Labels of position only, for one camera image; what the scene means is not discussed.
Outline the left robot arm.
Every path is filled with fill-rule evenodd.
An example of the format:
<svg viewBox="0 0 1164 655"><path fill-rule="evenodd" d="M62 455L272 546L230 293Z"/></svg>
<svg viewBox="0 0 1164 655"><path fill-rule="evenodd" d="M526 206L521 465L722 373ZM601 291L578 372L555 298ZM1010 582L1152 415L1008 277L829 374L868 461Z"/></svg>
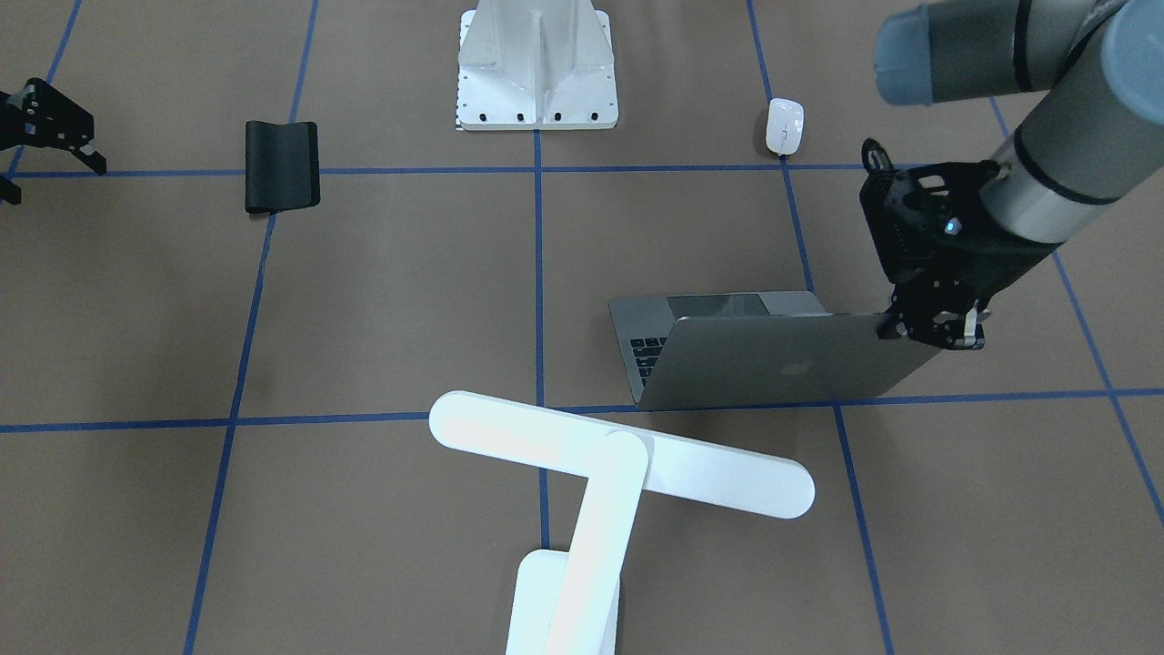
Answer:
<svg viewBox="0 0 1164 655"><path fill-rule="evenodd" d="M1159 1L938 1L886 17L878 94L1039 93L985 161L902 168L865 140L859 200L890 282L878 339L984 348L992 298L1163 162Z"/></svg>

